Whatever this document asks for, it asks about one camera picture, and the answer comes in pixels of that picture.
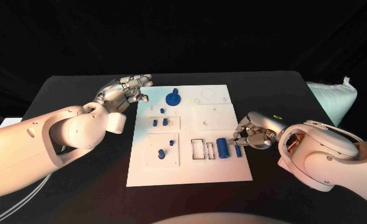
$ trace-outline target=white cable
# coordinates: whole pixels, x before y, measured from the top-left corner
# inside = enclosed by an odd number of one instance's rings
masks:
[[[45,184],[48,177],[50,177],[50,174],[44,177],[35,189],[28,193],[28,195],[22,198],[22,200],[4,213],[1,213],[0,221],[4,220],[21,208],[21,206],[28,202],[28,200],[35,196],[35,193],[40,191],[42,185]]]

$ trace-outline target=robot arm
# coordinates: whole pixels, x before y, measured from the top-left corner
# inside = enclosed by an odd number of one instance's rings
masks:
[[[80,158],[99,144],[104,131],[122,133],[130,102],[148,102],[139,87],[150,75],[109,82],[93,102],[70,106],[0,129],[0,196],[21,189]],[[55,152],[60,146],[67,150]]]
[[[352,137],[358,148],[330,129]],[[243,130],[248,136],[237,138]],[[367,199],[367,146],[355,135],[313,121],[286,126],[280,117],[268,118],[251,111],[232,137],[228,144],[255,149],[266,149],[277,141],[277,164],[309,187],[326,192],[339,185]]]

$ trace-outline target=black curtain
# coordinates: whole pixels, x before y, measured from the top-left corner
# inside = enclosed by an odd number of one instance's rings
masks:
[[[339,83],[363,70],[365,8],[365,0],[0,0],[0,115],[22,115],[51,75],[296,70]]]

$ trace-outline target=white bag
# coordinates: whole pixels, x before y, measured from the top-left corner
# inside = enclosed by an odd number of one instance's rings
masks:
[[[343,77],[343,83],[338,85],[307,82],[307,87],[336,127],[356,98],[356,89],[349,85],[349,78]]]

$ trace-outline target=black tabletop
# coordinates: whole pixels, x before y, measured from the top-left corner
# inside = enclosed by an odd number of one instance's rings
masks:
[[[126,75],[54,76],[41,86],[24,119],[91,101],[100,86]],[[225,84],[240,120],[248,111],[276,114],[290,124],[330,124],[296,72],[153,74],[155,86]],[[245,148],[253,181],[126,187],[136,104],[120,135],[106,132],[93,151],[55,171],[40,192],[4,223],[150,223],[198,212],[243,212],[291,223],[361,223],[367,201],[335,186],[319,192],[277,166],[277,147]],[[34,183],[0,199],[0,212]]]

